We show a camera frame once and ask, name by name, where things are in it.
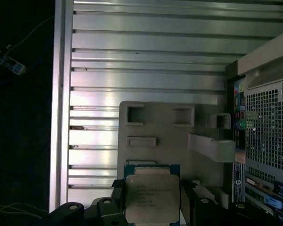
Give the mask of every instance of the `power supply vent grille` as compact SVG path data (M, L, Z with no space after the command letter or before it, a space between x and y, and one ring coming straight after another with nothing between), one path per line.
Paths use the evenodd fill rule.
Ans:
M267 173L264 173L258 169L255 169L253 167L248 167L248 173L252 174L253 176L257 177L257 178L260 178L264 181L268 181L270 183L273 184L273 182L275 181L275 177L270 175L270 174L267 174Z
M283 170L283 102L278 90L246 97L247 158Z

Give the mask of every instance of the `sticker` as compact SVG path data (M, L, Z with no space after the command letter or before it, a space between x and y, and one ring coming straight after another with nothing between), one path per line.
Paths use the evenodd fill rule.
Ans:
M237 94L239 92L239 85L234 86L234 93Z
M126 177L128 223L176 223L180 210L177 175L129 175Z
M244 92L244 84L239 85L239 93Z
M243 202L243 164L240 162L233 163L233 202Z

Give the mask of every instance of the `rectangular slot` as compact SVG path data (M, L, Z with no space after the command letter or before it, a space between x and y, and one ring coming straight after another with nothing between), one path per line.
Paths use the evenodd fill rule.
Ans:
M156 147L157 139L155 137L128 137L127 145L129 147Z
M144 125L144 105L130 105L127 109L126 124L130 126Z
M283 222L283 214L282 214L282 213L280 213L280 212L278 212L278 211L274 211L273 216L274 216L276 219L278 219L278 220L280 220L281 222Z
M283 197L283 183L274 181L274 192Z
M206 116L206 127L211 129L230 129L231 117L228 113L209 114Z
M245 195L245 202L251 204L255 208L258 208L268 214L273 215L273 210L270 209L269 207L265 206L264 204L260 203L259 201L255 200L253 197L249 195Z
M245 187L245 193L254 198L255 200L259 201L260 203L264 203L264 197L260 194L257 194L255 191L252 191L248 187Z
M244 130L240 130L238 141L239 141L239 144L237 147L244 150L245 149L245 131Z
M271 187L260 183L259 181L256 181L255 179L249 178L249 177L245 177L245 181L247 184L255 187L256 189L269 194L269 195L274 195L275 193L273 193L273 190Z
M194 107L193 106L180 106L174 109L175 123L174 126L181 127L194 127Z

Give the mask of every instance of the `yellow label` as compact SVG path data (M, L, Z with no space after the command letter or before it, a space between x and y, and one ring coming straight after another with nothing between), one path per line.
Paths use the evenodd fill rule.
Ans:
M244 92L244 84L239 85L239 93Z

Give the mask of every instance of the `screw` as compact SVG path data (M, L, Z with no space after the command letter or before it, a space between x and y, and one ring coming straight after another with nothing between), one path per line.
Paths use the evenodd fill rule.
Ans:
M77 208L77 205L69 206L69 209L75 210Z
M237 208L239 208L239 209L245 209L246 207L245 207L245 205L244 204L241 204L241 203L238 203L238 204L236 204L235 205Z
M208 200L208 199L201 199L201 202L203 202L203 203L209 203L209 200Z

